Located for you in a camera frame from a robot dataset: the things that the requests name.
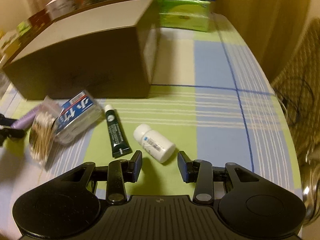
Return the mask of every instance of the plaid tablecloth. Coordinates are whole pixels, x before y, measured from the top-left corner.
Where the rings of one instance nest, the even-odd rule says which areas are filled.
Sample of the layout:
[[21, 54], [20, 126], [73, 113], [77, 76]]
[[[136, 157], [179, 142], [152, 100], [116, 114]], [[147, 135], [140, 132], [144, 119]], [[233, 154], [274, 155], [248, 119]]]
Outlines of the plaid tablecloth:
[[[133, 150], [134, 129], [149, 124], [177, 146], [164, 164], [143, 151], [143, 166], [127, 194], [193, 194], [194, 184], [182, 181], [177, 151], [214, 166], [236, 162], [301, 197], [300, 175], [289, 129], [268, 80], [251, 51], [228, 20], [214, 15], [212, 31], [202, 33], [162, 29], [157, 66], [146, 99], [99, 99], [119, 112]], [[10, 86], [0, 101], [0, 113], [19, 118], [37, 105]], [[75, 166], [97, 166], [113, 160], [106, 122], [89, 128], [69, 147], [54, 144], [48, 169], [34, 163], [25, 140], [7, 140], [0, 149], [0, 230], [20, 237], [12, 205], [24, 192]], [[106, 183], [97, 196], [104, 198]], [[222, 188], [217, 185], [216, 196]]]

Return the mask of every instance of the green package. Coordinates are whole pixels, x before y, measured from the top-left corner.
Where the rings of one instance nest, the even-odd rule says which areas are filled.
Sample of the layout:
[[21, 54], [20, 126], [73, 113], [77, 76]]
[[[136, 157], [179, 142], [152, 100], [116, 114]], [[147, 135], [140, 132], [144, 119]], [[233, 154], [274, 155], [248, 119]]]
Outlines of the green package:
[[161, 27], [208, 31], [210, 1], [158, 0], [158, 4]]

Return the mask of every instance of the bottle label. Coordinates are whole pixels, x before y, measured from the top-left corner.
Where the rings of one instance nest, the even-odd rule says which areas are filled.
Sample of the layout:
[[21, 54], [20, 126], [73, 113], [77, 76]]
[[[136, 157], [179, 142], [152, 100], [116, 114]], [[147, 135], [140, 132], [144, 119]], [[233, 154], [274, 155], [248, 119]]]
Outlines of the bottle label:
[[151, 138], [145, 137], [143, 139], [146, 143], [148, 143], [151, 147], [153, 147], [154, 149], [156, 149], [158, 152], [161, 151], [161, 146], [158, 145], [154, 140], [152, 140]]

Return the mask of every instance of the white pill bottle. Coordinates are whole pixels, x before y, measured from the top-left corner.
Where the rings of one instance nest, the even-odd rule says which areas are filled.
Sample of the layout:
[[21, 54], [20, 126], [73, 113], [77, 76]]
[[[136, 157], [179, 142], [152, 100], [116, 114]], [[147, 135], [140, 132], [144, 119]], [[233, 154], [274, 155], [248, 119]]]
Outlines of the white pill bottle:
[[143, 149], [160, 163], [169, 159], [176, 148], [174, 143], [144, 123], [134, 130], [133, 137]]

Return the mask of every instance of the cardboard box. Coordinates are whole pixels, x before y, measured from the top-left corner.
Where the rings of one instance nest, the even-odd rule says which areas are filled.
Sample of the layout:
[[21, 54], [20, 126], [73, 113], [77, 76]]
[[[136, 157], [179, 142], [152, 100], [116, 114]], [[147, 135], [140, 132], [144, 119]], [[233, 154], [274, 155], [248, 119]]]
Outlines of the cardboard box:
[[26, 99], [146, 97], [160, 39], [157, 0], [110, 0], [57, 18], [5, 64]]

